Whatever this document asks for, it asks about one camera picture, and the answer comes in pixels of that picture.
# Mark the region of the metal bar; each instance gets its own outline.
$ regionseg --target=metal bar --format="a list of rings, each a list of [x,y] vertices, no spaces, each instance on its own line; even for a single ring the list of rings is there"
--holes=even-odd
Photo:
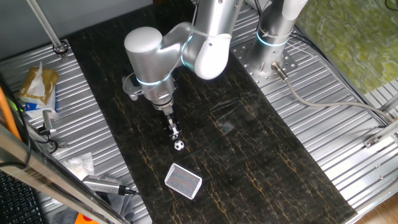
[[[387,101],[387,103],[385,103],[384,105],[382,105],[380,107],[380,110],[383,112],[390,112],[392,109],[394,109],[396,106],[398,105],[398,94],[396,94],[395,96],[393,96],[389,101]]]
[[[5,158],[5,161],[9,161],[9,155],[19,161],[25,161],[27,146],[6,128],[0,126],[0,152],[0,158]],[[28,168],[19,170],[15,167],[3,167],[2,169],[98,223],[106,223],[102,217],[104,216],[115,224],[129,224],[125,218],[91,193],[80,180],[48,154],[32,150]]]
[[[373,146],[375,143],[381,142],[383,139],[393,137],[398,132],[398,121],[395,121],[385,127],[383,130],[376,133],[374,136],[364,142],[367,148]]]
[[[40,8],[39,4],[37,4],[37,1],[36,0],[26,0],[26,1],[29,4],[32,11],[34,12],[34,14],[36,15],[36,17],[39,20],[39,22],[41,23],[41,25],[43,26],[45,32],[49,36],[49,38],[50,38],[51,42],[53,43],[53,45],[55,46],[55,48],[60,52],[64,51],[65,49],[63,48],[60,39],[55,34],[49,21],[47,20],[46,16],[44,15],[42,9]]]

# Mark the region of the metal base plate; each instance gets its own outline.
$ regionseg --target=metal base plate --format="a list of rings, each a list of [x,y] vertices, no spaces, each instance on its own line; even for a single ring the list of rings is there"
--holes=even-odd
[[[266,85],[267,83],[270,83],[274,81],[275,79],[278,79],[279,76],[276,74],[276,72],[272,73],[266,73],[266,72],[260,72],[257,69],[254,69],[249,66],[249,63],[246,61],[246,52],[250,49],[250,46],[252,45],[254,39],[251,39],[249,41],[243,42],[242,44],[239,44],[233,48],[231,48],[232,53],[234,53],[235,57],[239,60],[239,62],[243,65],[243,67],[246,69],[248,74],[252,76],[254,81],[257,83],[257,85],[261,88],[262,86]],[[283,53],[283,62],[280,64],[282,67],[283,71],[285,71],[287,74],[292,73],[294,70],[297,69],[298,65],[296,61],[290,56],[288,51],[285,49]]]

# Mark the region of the black and white ball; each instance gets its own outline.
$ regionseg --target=black and white ball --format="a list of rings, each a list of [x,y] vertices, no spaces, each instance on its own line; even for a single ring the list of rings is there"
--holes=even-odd
[[[181,151],[184,148],[184,142],[178,140],[174,143],[174,149]]]

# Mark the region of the metal grating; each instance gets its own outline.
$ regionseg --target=metal grating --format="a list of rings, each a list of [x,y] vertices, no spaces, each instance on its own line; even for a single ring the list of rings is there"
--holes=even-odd
[[[55,158],[64,161],[91,152],[96,175],[117,179],[120,184],[136,188],[72,49],[68,51],[68,56],[67,60],[61,60],[52,51],[52,45],[48,45],[0,62],[0,73],[12,91],[17,92],[31,66],[39,66],[42,62],[43,67],[55,69],[60,77],[56,87],[59,108],[55,124],[58,132],[52,137],[68,143],[67,150],[54,153]],[[29,122],[39,127],[43,124],[43,119],[30,119]],[[66,208],[53,203],[44,194],[39,197],[49,220]],[[152,223],[141,197],[133,196],[132,200],[135,203],[134,223]]]
[[[241,51],[238,47],[243,43],[250,45],[255,37],[257,23],[257,11],[245,4],[233,32],[232,51]],[[289,40],[289,44],[286,50],[298,64],[298,69],[288,74],[289,80],[301,97],[317,103],[359,101],[351,88],[341,82],[340,74],[318,53],[295,39]],[[389,98],[398,93],[398,82],[393,81],[391,84],[396,86],[386,90],[391,93]],[[398,190],[398,145],[392,138],[369,149],[363,144],[380,130],[380,123],[368,111],[352,106],[305,106],[295,99],[279,78],[270,78],[269,82],[259,87],[340,194],[356,209],[358,216],[350,222]],[[382,96],[375,98],[380,104],[389,99],[381,100]]]

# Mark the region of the black marble table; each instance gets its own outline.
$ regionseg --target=black marble table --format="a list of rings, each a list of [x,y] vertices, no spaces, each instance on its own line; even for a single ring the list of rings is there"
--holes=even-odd
[[[211,81],[174,71],[181,152],[152,105],[123,92],[125,36],[142,26],[166,34],[193,9],[169,0],[68,37],[137,188],[152,200],[144,202],[154,223],[343,223],[355,215],[233,55]],[[202,177],[193,200],[164,184],[172,163]]]

